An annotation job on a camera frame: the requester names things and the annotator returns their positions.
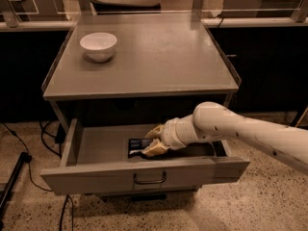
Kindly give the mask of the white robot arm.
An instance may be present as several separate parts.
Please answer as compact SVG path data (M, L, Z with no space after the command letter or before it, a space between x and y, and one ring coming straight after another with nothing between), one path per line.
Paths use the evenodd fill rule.
M146 136L152 140L142 151L148 157L192 143L234 138L308 174L307 130L237 115L215 102L203 102L191 115L170 119Z

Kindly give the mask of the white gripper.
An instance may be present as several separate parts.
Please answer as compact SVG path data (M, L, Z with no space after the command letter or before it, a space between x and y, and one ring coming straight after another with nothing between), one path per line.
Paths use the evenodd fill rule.
M141 153L146 157L165 154L168 149L178 150L196 142L193 116L174 118L165 124L159 124L150 130L145 137L154 139Z

